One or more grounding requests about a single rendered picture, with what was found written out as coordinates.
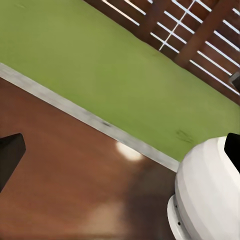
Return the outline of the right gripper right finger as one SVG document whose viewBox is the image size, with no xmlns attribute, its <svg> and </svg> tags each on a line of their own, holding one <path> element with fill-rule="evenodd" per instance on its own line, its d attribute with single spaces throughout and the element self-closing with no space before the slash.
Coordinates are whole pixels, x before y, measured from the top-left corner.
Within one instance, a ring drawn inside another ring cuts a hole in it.
<svg viewBox="0 0 240 240">
<path fill-rule="evenodd" d="M 240 135 L 229 133 L 226 137 L 224 152 L 240 173 Z"/>
</svg>

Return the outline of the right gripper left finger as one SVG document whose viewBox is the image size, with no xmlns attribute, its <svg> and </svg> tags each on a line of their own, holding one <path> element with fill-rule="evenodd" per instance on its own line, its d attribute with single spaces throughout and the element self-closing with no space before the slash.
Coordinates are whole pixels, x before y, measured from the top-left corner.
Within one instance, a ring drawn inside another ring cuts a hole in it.
<svg viewBox="0 0 240 240">
<path fill-rule="evenodd" d="M 21 133 L 0 138 L 0 193 L 25 152 L 26 145 Z"/>
</svg>

